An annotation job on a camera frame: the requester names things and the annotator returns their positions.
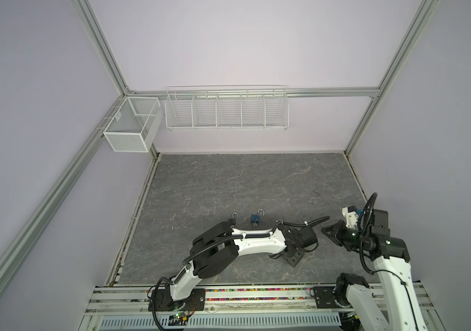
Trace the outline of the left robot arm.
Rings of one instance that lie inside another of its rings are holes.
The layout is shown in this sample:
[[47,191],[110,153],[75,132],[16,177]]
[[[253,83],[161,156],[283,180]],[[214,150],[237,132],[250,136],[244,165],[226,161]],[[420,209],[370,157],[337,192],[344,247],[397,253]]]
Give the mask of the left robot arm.
[[313,228],[329,219],[324,216],[304,223],[277,221],[267,230],[238,229],[234,218],[216,224],[193,240],[179,273],[162,277],[154,285],[148,295],[149,311],[181,310],[188,301],[195,302],[195,310],[203,310],[199,300],[205,298],[205,291],[195,287],[222,273],[238,257],[267,254],[296,267],[305,254],[319,247]]

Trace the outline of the blue padlock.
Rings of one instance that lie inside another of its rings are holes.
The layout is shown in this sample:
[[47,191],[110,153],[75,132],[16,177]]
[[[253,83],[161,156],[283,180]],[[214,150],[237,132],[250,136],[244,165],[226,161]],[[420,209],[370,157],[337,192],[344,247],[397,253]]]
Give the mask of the blue padlock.
[[257,223],[259,226],[263,217],[264,217],[263,209],[258,209],[255,214],[251,215],[251,224],[253,225],[253,223]]

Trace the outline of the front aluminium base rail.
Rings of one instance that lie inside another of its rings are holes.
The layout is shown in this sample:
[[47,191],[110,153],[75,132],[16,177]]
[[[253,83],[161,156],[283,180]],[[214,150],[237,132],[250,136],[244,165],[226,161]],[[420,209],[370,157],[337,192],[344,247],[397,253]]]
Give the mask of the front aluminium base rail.
[[[290,285],[204,285],[186,301],[189,308],[197,306],[206,313],[312,313],[313,311],[344,311],[352,309],[318,309],[309,290],[317,284]],[[150,286],[96,288],[89,299],[86,315],[147,314]]]

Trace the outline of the silver padlock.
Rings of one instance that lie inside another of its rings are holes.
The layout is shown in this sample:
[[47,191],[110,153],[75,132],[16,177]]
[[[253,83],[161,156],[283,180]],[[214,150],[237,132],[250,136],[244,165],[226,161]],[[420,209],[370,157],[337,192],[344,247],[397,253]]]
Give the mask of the silver padlock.
[[238,214],[237,214],[236,212],[234,212],[234,213],[232,214],[232,218],[231,218],[232,224],[236,224],[238,218],[239,218]]

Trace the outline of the aluminium frame rails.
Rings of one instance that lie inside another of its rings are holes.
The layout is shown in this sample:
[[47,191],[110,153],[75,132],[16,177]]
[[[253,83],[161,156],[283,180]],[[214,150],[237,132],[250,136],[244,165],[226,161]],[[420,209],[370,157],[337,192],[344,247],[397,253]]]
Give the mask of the aluminium frame rails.
[[[65,171],[59,177],[57,182],[53,185],[52,189],[45,195],[41,204],[30,216],[23,229],[15,238],[13,243],[7,249],[5,254],[0,260],[0,298],[5,292],[16,273],[20,270],[21,266],[27,259],[30,252],[35,247],[39,238],[41,238],[45,229],[51,223],[53,217],[58,212],[59,208],[67,198],[71,189],[75,186],[86,167],[89,165],[93,156],[99,149],[102,141],[104,130],[109,126],[111,118],[117,113],[118,107],[128,97],[137,97],[139,94],[136,91],[130,91],[125,86],[125,82],[118,70],[114,56],[111,54],[103,32],[99,23],[94,15],[94,11],[88,1],[73,1],[72,6],[82,22],[89,38],[102,59],[107,71],[118,89],[119,97],[109,109],[104,119],[100,122],[99,126],[92,132],[89,139],[84,143],[83,147],[78,151],[74,159],[67,166]],[[352,136],[351,141],[348,143],[346,153],[350,154],[355,148],[360,139],[362,132],[365,130],[366,125],[373,115],[375,109],[384,98],[385,94],[389,91],[392,82],[398,75],[399,70],[406,62],[407,57],[410,55],[411,50],[414,48],[417,40],[425,26],[428,24],[431,16],[435,13],[439,6],[438,1],[423,1],[419,5],[415,16],[406,31],[403,41],[400,43],[395,56],[393,57],[388,70],[386,71],[380,85],[377,87],[367,88],[247,88],[243,87],[238,90],[228,89],[220,90],[221,96],[236,96],[236,95],[271,95],[275,96],[282,92],[285,96],[293,97],[371,97],[373,101],[370,103],[365,115],[362,117],[358,127]]]

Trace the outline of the white mesh box basket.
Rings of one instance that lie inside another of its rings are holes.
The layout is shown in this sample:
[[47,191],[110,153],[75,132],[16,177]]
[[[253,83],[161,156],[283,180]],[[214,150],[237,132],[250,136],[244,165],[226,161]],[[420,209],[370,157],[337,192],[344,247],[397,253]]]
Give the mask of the white mesh box basket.
[[104,129],[114,152],[148,153],[163,120],[156,97],[125,97]]

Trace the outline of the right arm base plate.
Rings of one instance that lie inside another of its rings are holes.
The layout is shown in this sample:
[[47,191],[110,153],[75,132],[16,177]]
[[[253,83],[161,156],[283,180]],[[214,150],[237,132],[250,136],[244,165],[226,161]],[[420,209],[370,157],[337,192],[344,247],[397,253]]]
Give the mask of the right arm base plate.
[[342,286],[315,286],[309,290],[309,295],[315,300],[318,309],[344,308],[352,309],[352,304],[346,298],[346,292],[352,285]]

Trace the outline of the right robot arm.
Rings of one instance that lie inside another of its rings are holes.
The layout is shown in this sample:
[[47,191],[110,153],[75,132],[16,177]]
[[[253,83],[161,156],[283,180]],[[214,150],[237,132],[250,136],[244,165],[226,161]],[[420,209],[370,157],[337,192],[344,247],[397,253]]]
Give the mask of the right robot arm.
[[426,330],[427,325],[414,290],[410,254],[404,240],[391,237],[388,212],[375,207],[373,193],[361,210],[346,208],[344,220],[322,227],[335,245],[355,252],[364,271],[380,279],[386,310],[378,306],[366,279],[341,273],[333,291],[338,306],[351,308],[363,330]]

